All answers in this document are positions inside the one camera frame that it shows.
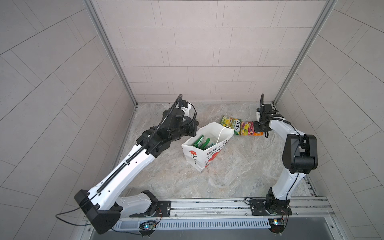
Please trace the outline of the orange Fox's candy bag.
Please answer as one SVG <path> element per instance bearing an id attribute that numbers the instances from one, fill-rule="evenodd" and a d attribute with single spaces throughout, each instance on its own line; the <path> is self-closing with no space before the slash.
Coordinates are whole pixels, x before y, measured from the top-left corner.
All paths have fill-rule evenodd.
<path id="1" fill-rule="evenodd" d="M 254 123 L 253 122 L 242 122 L 241 123 L 241 129 L 240 129 L 240 135 L 241 136 L 263 136 L 264 133 L 256 132 L 254 129 Z"/>

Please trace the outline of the green Fox's candy bag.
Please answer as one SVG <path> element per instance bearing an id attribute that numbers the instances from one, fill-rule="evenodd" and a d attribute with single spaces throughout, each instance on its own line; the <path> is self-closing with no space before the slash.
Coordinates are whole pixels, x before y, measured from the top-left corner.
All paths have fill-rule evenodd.
<path id="1" fill-rule="evenodd" d="M 235 135 L 239 135 L 240 134 L 240 132 L 241 132 L 241 123 L 242 123 L 241 119 L 232 118 L 232 117 L 228 117 L 228 116 L 223 116 L 223 118 L 221 120 L 221 125 L 223 127 L 230 127 L 231 129 L 233 129 Z"/>

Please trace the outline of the white floral paper bag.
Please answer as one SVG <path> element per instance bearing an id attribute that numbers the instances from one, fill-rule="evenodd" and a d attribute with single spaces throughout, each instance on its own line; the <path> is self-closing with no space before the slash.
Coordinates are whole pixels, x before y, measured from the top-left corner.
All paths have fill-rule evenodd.
<path id="1" fill-rule="evenodd" d="M 182 144 L 187 162 L 199 172 L 217 157 L 234 135 L 234 130 L 218 123 L 210 123 L 197 131 L 195 137 Z"/>

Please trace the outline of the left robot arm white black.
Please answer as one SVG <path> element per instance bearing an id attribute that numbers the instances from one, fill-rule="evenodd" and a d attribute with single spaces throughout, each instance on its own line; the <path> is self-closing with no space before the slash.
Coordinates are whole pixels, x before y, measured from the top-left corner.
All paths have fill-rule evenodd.
<path id="1" fill-rule="evenodd" d="M 121 218 L 133 215 L 158 216 L 158 199 L 150 191 L 122 198 L 129 183 L 153 162 L 171 143 L 184 136 L 197 134 L 197 113 L 189 116 L 194 106 L 181 101 L 163 112 L 161 123 L 142 133 L 130 153 L 103 180 L 90 190 L 80 190 L 75 201 L 98 234 L 112 229 Z"/>

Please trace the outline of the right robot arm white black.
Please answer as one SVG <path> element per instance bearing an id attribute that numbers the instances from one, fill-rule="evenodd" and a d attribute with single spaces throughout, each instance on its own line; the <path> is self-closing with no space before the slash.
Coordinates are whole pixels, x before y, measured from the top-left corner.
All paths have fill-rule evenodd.
<path id="1" fill-rule="evenodd" d="M 272 104 L 260 100 L 257 113 L 255 130 L 266 135 L 274 131 L 285 141 L 282 153 L 284 170 L 266 195 L 266 212 L 270 215 L 290 215 L 289 204 L 293 191 L 318 166 L 317 138 L 296 129 Z"/>

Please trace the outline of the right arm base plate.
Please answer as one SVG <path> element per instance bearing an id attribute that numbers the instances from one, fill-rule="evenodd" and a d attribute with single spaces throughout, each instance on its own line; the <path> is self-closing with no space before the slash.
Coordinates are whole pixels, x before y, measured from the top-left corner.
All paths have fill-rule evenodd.
<path id="1" fill-rule="evenodd" d="M 247 199 L 245 202 L 250 206 L 253 216 L 292 215 L 292 210 L 289 206 L 290 200 Z"/>

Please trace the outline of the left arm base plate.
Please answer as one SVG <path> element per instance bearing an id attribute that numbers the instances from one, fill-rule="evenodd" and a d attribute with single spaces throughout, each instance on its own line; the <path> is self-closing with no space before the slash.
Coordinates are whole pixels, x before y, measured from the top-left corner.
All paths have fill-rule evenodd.
<path id="1" fill-rule="evenodd" d="M 171 210 L 171 201 L 157 201 L 156 204 L 151 204 L 149 209 L 144 213 L 136 213 L 130 215 L 130 218 L 154 218 L 159 217 L 169 217 Z"/>

